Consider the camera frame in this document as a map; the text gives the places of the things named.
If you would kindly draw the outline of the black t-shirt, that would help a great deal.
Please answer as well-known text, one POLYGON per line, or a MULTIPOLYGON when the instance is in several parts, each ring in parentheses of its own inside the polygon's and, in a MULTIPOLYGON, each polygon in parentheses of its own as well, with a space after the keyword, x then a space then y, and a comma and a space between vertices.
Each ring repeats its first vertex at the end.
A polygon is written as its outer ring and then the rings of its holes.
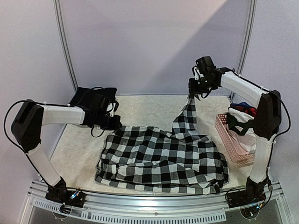
POLYGON ((70 101, 71 106, 83 106, 88 107, 93 98, 98 94, 110 99, 112 102, 115 101, 115 95, 117 92, 116 87, 107 87, 107 88, 84 88, 78 87, 75 95, 70 101))

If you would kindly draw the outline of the black white checked shirt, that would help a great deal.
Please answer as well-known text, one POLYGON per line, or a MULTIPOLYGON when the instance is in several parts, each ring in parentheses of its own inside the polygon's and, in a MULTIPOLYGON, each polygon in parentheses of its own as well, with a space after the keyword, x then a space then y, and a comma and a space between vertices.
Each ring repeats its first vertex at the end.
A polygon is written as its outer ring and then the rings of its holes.
POLYGON ((97 164, 98 183, 155 193, 218 194, 229 182, 228 162, 197 128, 189 96, 171 131, 123 126, 106 137, 97 164))

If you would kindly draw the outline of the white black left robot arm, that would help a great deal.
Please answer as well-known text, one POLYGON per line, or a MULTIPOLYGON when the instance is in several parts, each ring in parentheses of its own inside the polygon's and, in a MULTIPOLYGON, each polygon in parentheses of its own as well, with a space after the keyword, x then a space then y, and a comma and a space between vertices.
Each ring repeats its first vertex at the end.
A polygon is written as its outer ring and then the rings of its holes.
POLYGON ((120 116, 115 112, 119 103, 106 96, 95 94, 87 103, 55 105, 24 100, 12 122, 11 132, 18 146, 45 183, 52 187, 51 194, 60 203, 69 199, 66 184, 44 154, 41 140, 42 127, 54 124, 73 124, 94 129, 116 130, 121 127, 120 116))

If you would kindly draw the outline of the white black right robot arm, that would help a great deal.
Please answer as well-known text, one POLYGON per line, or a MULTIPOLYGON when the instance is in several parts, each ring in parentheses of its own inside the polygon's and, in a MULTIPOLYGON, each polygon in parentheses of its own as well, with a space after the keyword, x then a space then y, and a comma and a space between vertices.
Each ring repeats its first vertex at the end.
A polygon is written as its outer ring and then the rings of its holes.
POLYGON ((190 94, 209 94, 222 87, 239 95, 257 109, 251 121, 256 136, 256 152, 247 183, 266 184, 272 145, 281 124, 280 93, 258 86, 233 69, 217 68, 210 56, 197 59, 192 72, 194 77, 189 80, 190 94))

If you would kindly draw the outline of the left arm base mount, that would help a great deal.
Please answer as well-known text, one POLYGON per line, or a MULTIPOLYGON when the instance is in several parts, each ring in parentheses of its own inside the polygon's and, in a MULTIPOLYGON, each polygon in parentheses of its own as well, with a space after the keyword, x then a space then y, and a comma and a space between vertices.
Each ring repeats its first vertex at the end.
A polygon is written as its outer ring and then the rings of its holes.
POLYGON ((86 194, 81 189, 70 190, 66 186, 65 180, 61 177, 58 183, 48 185, 45 198, 47 200, 61 203, 67 206, 83 208, 86 194))

